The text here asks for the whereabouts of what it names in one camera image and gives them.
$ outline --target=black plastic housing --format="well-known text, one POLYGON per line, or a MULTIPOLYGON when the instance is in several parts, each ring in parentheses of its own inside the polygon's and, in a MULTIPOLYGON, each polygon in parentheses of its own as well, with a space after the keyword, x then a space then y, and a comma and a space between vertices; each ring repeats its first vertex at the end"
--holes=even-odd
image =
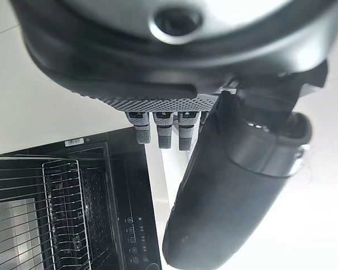
POLYGON ((223 92, 209 114, 167 223, 163 253, 178 269, 223 265, 246 242, 298 166, 312 135, 293 115, 278 134, 248 125, 223 92))
POLYGON ((62 1, 11 3, 38 67, 101 100, 194 98, 233 75, 310 70, 326 59, 338 33, 338 0, 295 0, 257 24, 182 46, 103 28, 62 1))

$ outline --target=white tile floor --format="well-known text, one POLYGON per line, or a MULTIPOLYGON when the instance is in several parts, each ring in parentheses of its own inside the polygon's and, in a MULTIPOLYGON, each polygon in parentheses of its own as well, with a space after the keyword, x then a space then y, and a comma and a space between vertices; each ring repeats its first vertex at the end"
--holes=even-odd
MULTIPOLYGON (((65 91, 38 71, 16 25, 7 0, 0 0, 0 152, 129 126, 123 113, 65 91)), ((338 43, 330 63, 326 88, 296 107, 314 125, 305 166, 223 269, 338 269, 338 43)), ((154 133, 152 140, 148 161, 161 164, 149 168, 160 238, 169 214, 167 194, 173 202, 183 169, 167 187, 154 133)))

